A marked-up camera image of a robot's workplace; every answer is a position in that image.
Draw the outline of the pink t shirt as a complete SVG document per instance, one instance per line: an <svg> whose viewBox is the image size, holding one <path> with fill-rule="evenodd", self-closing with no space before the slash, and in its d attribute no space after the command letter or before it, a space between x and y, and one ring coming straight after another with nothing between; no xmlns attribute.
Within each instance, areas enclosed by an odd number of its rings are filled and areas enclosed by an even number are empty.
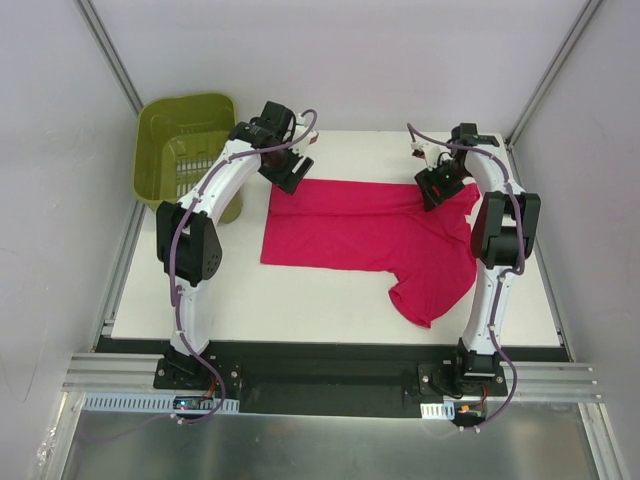
<svg viewBox="0 0 640 480"><path fill-rule="evenodd" d="M427 212L417 185L304 180L273 189L260 260L267 265L386 272L388 296L408 321L428 328L476 282L467 220L473 184Z"/></svg>

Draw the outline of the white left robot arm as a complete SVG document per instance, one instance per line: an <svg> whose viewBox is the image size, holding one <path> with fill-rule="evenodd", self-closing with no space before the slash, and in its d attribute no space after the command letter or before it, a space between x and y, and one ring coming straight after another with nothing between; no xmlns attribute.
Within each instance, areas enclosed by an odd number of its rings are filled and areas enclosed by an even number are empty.
<svg viewBox="0 0 640 480"><path fill-rule="evenodd" d="M296 114L267 102L259 116L231 129L213 165L186 194L157 208L156 253L169 277L174 327L156 367L155 388L200 390L222 384L204 357L213 328L206 284L223 259L218 224L254 174L286 194L296 191L314 164L305 151L317 140L317 119L313 109Z"/></svg>

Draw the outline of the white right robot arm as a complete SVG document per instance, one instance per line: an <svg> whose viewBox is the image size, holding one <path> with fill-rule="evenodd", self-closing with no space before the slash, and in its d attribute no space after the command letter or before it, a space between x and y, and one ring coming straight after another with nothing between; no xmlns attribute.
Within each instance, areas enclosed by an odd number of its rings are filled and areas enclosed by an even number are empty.
<svg viewBox="0 0 640 480"><path fill-rule="evenodd" d="M435 392L460 399L488 391L504 375L507 356L499 337L511 285L533 251L541 199L512 178L499 157L499 141L479 133L476 124L459 124L438 145L437 159L415 176L425 211L438 210L460 194L467 179L481 194L471 228L477 279L470 318L451 360L428 377Z"/></svg>

